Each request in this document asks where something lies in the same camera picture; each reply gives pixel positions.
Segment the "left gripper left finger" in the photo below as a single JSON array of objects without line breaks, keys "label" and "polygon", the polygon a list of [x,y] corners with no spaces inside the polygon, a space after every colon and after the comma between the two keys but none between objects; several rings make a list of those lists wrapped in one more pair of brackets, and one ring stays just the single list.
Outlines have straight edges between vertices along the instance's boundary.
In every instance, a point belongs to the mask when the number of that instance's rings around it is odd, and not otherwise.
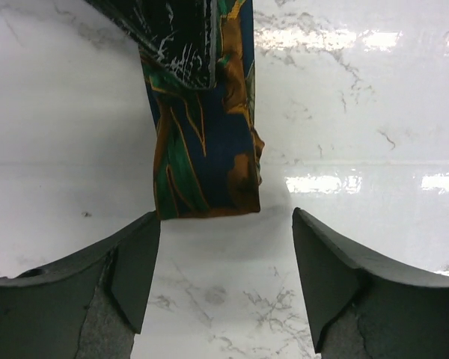
[{"label": "left gripper left finger", "polygon": [[129,358],[159,239],[149,212],[60,260],[0,277],[0,358]]}]

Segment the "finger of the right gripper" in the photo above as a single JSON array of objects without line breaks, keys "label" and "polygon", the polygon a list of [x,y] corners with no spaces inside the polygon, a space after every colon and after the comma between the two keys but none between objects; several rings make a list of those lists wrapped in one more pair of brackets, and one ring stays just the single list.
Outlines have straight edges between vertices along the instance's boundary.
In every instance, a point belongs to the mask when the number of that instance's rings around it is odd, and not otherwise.
[{"label": "finger of the right gripper", "polygon": [[207,90],[214,85],[217,1],[96,0],[88,4],[185,87]]}]

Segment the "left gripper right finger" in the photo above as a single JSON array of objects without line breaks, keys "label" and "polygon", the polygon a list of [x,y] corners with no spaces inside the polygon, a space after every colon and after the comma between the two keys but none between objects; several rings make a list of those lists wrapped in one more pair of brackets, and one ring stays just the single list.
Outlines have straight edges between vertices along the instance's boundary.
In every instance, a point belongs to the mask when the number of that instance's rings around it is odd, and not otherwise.
[{"label": "left gripper right finger", "polygon": [[293,242],[322,358],[449,358],[449,276],[398,262],[302,209]]}]

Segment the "floral brown green tie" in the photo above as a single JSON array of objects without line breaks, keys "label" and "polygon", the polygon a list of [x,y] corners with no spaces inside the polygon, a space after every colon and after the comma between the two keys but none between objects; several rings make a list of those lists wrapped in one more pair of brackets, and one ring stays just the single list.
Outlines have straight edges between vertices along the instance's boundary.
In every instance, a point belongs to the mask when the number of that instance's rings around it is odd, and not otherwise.
[{"label": "floral brown green tie", "polygon": [[260,211],[251,1],[220,1],[216,82],[191,90],[141,57],[156,128],[153,195],[161,220]]}]

